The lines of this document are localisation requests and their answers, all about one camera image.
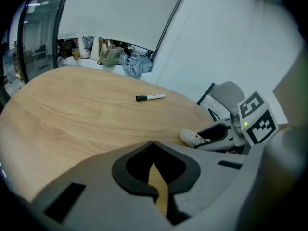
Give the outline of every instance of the door frame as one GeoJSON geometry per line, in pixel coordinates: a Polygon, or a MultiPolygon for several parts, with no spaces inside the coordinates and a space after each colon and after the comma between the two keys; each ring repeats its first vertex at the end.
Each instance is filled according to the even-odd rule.
{"type": "MultiPolygon", "coordinates": [[[[22,32],[24,30],[24,21],[26,18],[26,12],[27,12],[27,4],[31,0],[26,0],[26,3],[24,5],[24,8],[21,12],[20,18],[19,18],[19,23],[18,23],[18,32],[17,32],[17,55],[19,59],[19,67],[21,74],[23,76],[25,84],[29,82],[28,79],[28,74],[26,72],[26,65],[25,65],[25,60],[24,60],[24,54],[23,54],[23,40],[22,40],[22,32]]],[[[53,32],[52,32],[52,62],[53,62],[53,67],[58,68],[58,50],[57,50],[57,40],[58,40],[58,32],[59,32],[59,25],[60,25],[60,20],[62,17],[64,5],[65,5],[66,0],[61,0],[58,13],[56,15],[56,19],[54,22],[54,27],[53,27],[53,32]]]]}

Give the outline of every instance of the glass door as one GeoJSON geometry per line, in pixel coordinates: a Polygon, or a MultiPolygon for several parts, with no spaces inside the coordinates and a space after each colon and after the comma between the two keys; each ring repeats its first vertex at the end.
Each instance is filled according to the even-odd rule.
{"type": "Polygon", "coordinates": [[[57,37],[65,0],[27,0],[18,27],[18,56],[25,83],[57,68],[57,37]]]}

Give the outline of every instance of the wood grain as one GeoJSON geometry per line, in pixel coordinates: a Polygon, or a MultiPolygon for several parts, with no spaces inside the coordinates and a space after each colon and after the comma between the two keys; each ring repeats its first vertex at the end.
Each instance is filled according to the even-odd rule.
{"type": "MultiPolygon", "coordinates": [[[[7,103],[0,116],[0,159],[14,191],[32,201],[85,158],[148,140],[184,145],[182,129],[199,131],[210,124],[198,105],[176,92],[100,70],[64,67],[36,77],[7,103]],[[160,93],[167,96],[135,100],[160,93]]],[[[151,170],[153,182],[166,201],[157,170],[151,170]]]]}

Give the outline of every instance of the wooden table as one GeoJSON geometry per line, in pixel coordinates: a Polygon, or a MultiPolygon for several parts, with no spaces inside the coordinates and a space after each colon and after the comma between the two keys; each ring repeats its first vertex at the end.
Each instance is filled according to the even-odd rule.
{"type": "MultiPolygon", "coordinates": [[[[0,116],[0,160],[14,191],[28,201],[78,162],[153,140],[185,145],[182,129],[211,124],[181,94],[144,81],[82,67],[46,72],[21,88],[0,116]],[[136,95],[165,93],[137,102],[136,95]]],[[[157,205],[166,213],[167,185],[152,167],[157,205]]]]}

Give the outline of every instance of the whiteboard marker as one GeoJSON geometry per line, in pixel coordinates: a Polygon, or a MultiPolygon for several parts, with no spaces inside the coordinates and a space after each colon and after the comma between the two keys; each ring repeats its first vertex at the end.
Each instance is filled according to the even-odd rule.
{"type": "Polygon", "coordinates": [[[136,96],[136,101],[145,101],[145,100],[151,100],[151,99],[157,99],[157,98],[164,98],[165,94],[158,94],[158,95],[147,95],[147,96],[136,96]]]}

